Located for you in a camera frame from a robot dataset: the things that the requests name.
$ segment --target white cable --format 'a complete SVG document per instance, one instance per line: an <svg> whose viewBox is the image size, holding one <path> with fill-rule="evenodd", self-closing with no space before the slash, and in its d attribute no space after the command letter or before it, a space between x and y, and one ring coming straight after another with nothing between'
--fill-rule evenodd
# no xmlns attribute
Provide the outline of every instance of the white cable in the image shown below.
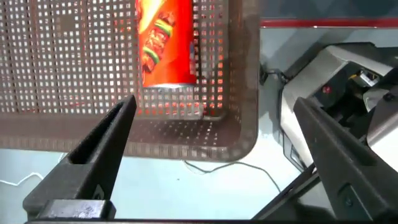
<svg viewBox="0 0 398 224"><path fill-rule="evenodd" d="M64 156L66 156L66 154L65 153L61 153L61 156L58 158L58 163L63 159ZM22 180L20 180L18 183L12 183L12 182L8 182L8 181L5 181L5 180L0 180L0 183L11 185L11 186L14 186L14 187L18 187L25 180L27 180L27 179L29 179L29 178L31 178L33 176L36 176L36 177L40 178L41 180L44 179L43 176L40 173L32 172L29 175L27 175L26 177L24 177Z"/></svg>
<svg viewBox="0 0 398 224"><path fill-rule="evenodd" d="M64 156L66 156L66 153L61 153L61 156L58 158L58 163L61 162Z"/></svg>
<svg viewBox="0 0 398 224"><path fill-rule="evenodd" d="M40 173L33 172L33 173L30 173L29 175L27 175L26 177L24 177L18 183L12 183L12 182L8 182L8 181L5 181L5 180L0 180L0 183L4 183L4 184L7 184L7 185L18 187L21 183L23 183L23 181L25 181L25 180L33 177L33 176L36 176L36 177L40 178L41 180L43 180L43 176Z"/></svg>

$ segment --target perforated basket wall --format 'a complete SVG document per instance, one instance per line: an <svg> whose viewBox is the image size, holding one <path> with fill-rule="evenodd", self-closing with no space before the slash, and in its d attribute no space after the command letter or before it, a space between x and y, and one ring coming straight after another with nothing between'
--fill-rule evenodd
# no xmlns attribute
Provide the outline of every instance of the perforated basket wall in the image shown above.
<svg viewBox="0 0 398 224"><path fill-rule="evenodd" d="M115 102L126 155L233 161L257 136L257 0L193 0L197 85L142 87L134 0L3 0L0 147L73 149Z"/></svg>

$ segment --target red light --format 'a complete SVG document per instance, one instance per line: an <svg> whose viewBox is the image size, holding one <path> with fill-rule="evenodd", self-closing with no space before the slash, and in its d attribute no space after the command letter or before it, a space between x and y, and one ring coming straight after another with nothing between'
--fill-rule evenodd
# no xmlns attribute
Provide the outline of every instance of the red light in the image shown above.
<svg viewBox="0 0 398 224"><path fill-rule="evenodd" d="M331 88L330 88L330 86L324 86L324 87L322 87L322 92L323 92L324 94L329 94L329 93L331 93Z"/></svg>

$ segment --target can label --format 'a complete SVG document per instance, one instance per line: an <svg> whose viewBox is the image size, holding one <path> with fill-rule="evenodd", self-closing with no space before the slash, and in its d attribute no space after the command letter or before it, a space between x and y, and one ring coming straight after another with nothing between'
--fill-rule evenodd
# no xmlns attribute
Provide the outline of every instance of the can label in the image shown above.
<svg viewBox="0 0 398 224"><path fill-rule="evenodd" d="M196 83L190 0L136 0L144 87Z"/></svg>

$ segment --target machine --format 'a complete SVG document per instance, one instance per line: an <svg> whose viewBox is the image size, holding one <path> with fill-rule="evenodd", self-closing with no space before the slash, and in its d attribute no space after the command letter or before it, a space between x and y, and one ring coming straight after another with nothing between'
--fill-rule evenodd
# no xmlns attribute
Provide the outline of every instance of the machine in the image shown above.
<svg viewBox="0 0 398 224"><path fill-rule="evenodd" d="M294 104L302 97L398 170L398 154L386 147L398 138L398 114L374 109L398 79L397 51L372 43L329 45L285 85L280 99L284 154L298 169L313 163L294 113Z"/></svg>

